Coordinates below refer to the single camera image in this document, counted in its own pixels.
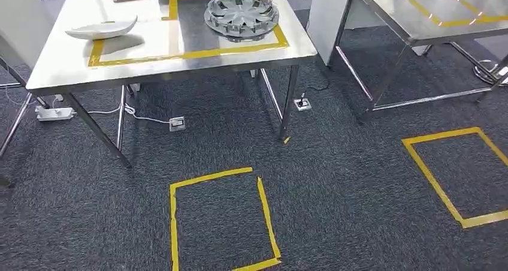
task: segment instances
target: black cable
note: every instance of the black cable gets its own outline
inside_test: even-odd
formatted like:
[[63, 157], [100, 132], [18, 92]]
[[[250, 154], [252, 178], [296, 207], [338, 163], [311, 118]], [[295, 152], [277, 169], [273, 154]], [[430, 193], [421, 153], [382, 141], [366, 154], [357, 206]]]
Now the black cable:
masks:
[[319, 92], [319, 91], [327, 90], [330, 87], [330, 80], [328, 79], [327, 76], [325, 76], [325, 78], [326, 78], [326, 86], [325, 87], [323, 87], [323, 88], [316, 88], [316, 87], [312, 87], [312, 86], [307, 86], [305, 88], [304, 92], [301, 95], [300, 101], [298, 102], [298, 106], [303, 106], [303, 98], [305, 98], [305, 94], [309, 90], [314, 90], [314, 91]]

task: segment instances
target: floor outlet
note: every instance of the floor outlet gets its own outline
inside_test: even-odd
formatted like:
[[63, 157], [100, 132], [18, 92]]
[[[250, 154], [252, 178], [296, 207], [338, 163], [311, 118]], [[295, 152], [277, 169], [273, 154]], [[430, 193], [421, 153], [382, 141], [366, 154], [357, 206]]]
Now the floor outlet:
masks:
[[170, 119], [170, 131], [180, 131], [185, 129], [185, 118], [175, 117]]
[[295, 103], [298, 111], [312, 109], [312, 105], [310, 105], [310, 101], [307, 98], [295, 99], [293, 102]]

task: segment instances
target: power strip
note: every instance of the power strip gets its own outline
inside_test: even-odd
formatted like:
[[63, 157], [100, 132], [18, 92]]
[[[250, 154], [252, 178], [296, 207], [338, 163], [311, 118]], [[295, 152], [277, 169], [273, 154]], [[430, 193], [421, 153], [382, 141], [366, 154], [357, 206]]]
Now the power strip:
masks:
[[37, 120], [39, 121], [58, 121], [67, 120], [74, 117], [74, 109], [70, 107], [44, 109], [42, 106], [35, 107]]

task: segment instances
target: carpet floor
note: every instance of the carpet floor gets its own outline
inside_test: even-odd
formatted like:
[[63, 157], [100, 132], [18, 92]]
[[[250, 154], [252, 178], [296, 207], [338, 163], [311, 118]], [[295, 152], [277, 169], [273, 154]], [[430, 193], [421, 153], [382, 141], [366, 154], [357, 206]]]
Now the carpet floor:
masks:
[[[401, 41], [388, 28], [347, 31], [341, 43], [369, 86], [391, 68]], [[482, 53], [473, 46], [472, 52]], [[1, 161], [16, 187], [0, 190], [6, 270], [168, 270], [168, 187], [237, 167], [252, 173], [179, 188], [182, 270], [226, 270], [273, 258], [256, 186], [261, 177], [285, 270], [501, 270], [508, 220], [463, 229], [401, 140], [480, 127], [508, 154], [506, 89], [379, 111], [360, 125], [367, 100], [338, 56], [330, 69], [303, 65], [312, 109], [293, 111], [287, 145], [262, 81], [248, 72], [145, 84], [129, 98], [139, 115], [185, 116], [187, 129], [126, 117], [127, 170], [79, 118], [37, 122], [33, 106]], [[29, 70], [19, 69], [24, 76]], [[280, 103], [288, 70], [269, 70]], [[7, 82], [5, 72], [0, 74]], [[485, 86], [451, 46], [408, 55], [383, 102]], [[13, 101], [25, 92], [9, 90]], [[77, 94], [88, 110], [112, 110], [119, 90]], [[17, 106], [0, 96], [0, 135]], [[114, 138], [117, 115], [94, 115]], [[474, 135], [415, 146], [465, 218], [508, 209], [508, 167]]]

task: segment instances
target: yellow tape outline on floor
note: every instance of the yellow tape outline on floor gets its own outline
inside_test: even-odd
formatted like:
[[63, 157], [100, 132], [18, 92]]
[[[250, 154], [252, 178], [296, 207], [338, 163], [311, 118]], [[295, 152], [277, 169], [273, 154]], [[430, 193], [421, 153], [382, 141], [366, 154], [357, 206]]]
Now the yellow tape outline on floor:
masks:
[[[166, 20], [178, 20], [178, 0], [169, 0], [170, 10], [167, 17], [162, 17], [162, 21]], [[241, 47], [229, 47], [221, 49], [211, 50], [199, 50], [184, 52], [181, 55], [168, 55], [168, 56], [148, 56], [143, 58], [126, 58], [118, 60], [101, 61], [102, 51], [104, 49], [104, 39], [94, 40], [92, 51], [90, 52], [90, 58], [88, 60], [89, 67], [95, 66], [111, 66], [111, 65], [124, 65], [150, 61], [162, 61], [169, 59], [194, 59], [194, 58], [206, 58], [212, 56], [226, 55], [231, 53], [246, 53], [255, 52], [266, 49], [285, 48], [289, 46], [286, 36], [282, 32], [280, 25], [276, 25], [273, 29], [274, 35], [277, 38], [276, 43], [260, 44], [255, 46], [241, 46]]]
[[[173, 262], [173, 271], [179, 270], [179, 259], [178, 259], [178, 234], [177, 234], [177, 226], [176, 226], [176, 189], [183, 186], [188, 186], [192, 184], [197, 184], [203, 181], [218, 179], [225, 176], [249, 173], [252, 172], [252, 167], [238, 168], [232, 170], [226, 170], [222, 172], [217, 172], [213, 174], [208, 174], [200, 177], [196, 177], [193, 179], [184, 180], [181, 182], [173, 183], [170, 185], [170, 214], [171, 214], [171, 223], [170, 223], [170, 234], [171, 234], [171, 261]], [[274, 265], [281, 263], [280, 261], [280, 249], [277, 246], [277, 242], [275, 240], [275, 234], [273, 233], [273, 227], [271, 225], [271, 217], [270, 217], [270, 209], [268, 208], [267, 196], [265, 194], [265, 189], [263, 187], [263, 182], [260, 177], [258, 177], [258, 191], [259, 197], [261, 199], [261, 203], [263, 206], [263, 213], [265, 215], [265, 222], [268, 228], [268, 235], [270, 237], [270, 244], [273, 250], [274, 258], [265, 260], [259, 263], [255, 263], [252, 265], [248, 265], [245, 267], [240, 267], [233, 270], [240, 271], [255, 271], [261, 270], [264, 268], [268, 268]]]
[[427, 141], [433, 141], [443, 138], [449, 138], [449, 137], [456, 137], [456, 136], [462, 136], [467, 134], [478, 134], [480, 138], [494, 151], [494, 153], [504, 162], [504, 164], [508, 167], [508, 158], [505, 156], [505, 154], [502, 153], [499, 148], [494, 145], [492, 140], [483, 133], [483, 131], [479, 127], [471, 127], [466, 129], [460, 129], [460, 130], [453, 130], [453, 131], [446, 131], [436, 134], [430, 134], [430, 135], [424, 135], [424, 136], [418, 136], [418, 137], [412, 137], [412, 138], [406, 138], [402, 139], [402, 142], [406, 149], [409, 151], [409, 154], [411, 157], [416, 161], [416, 164], [422, 172], [424, 173], [425, 177], [429, 181], [429, 183], [432, 185], [434, 190], [436, 191], [437, 195], [441, 198], [444, 205], [448, 208], [452, 216], [455, 218], [455, 220], [459, 221], [463, 228], [470, 228], [474, 226], [479, 226], [483, 224], [493, 223], [501, 220], [508, 219], [508, 210], [501, 211], [501, 212], [495, 212], [490, 213], [486, 215], [471, 217], [471, 218], [463, 218], [460, 213], [457, 211], [453, 203], [451, 202], [450, 198], [446, 195], [446, 193], [443, 191], [443, 188], [437, 183], [437, 180], [434, 178], [434, 175], [430, 172], [429, 168], [425, 165], [422, 158], [416, 153], [416, 150], [412, 146], [413, 144], [427, 142]]
[[436, 24], [439, 27], [456, 27], [456, 26], [465, 26], [465, 25], [473, 25], [473, 24], [481, 24], [481, 23], [492, 23], [492, 22], [499, 22], [503, 20], [508, 20], [508, 14], [501, 15], [501, 16], [489, 16], [487, 14], [484, 14], [483, 11], [480, 11], [479, 8], [475, 7], [473, 4], [468, 2], [467, 0], [456, 0], [460, 4], [462, 4], [465, 8], [470, 10], [476, 18], [473, 20], [465, 19], [465, 20], [447, 20], [442, 21], [441, 18], [439, 18], [438, 15], [431, 13], [429, 10], [427, 10], [423, 5], [421, 5], [417, 0], [407, 0], [410, 4], [412, 4], [420, 13], [422, 13], [424, 16], [428, 17], [430, 21], [432, 21], [434, 24]]

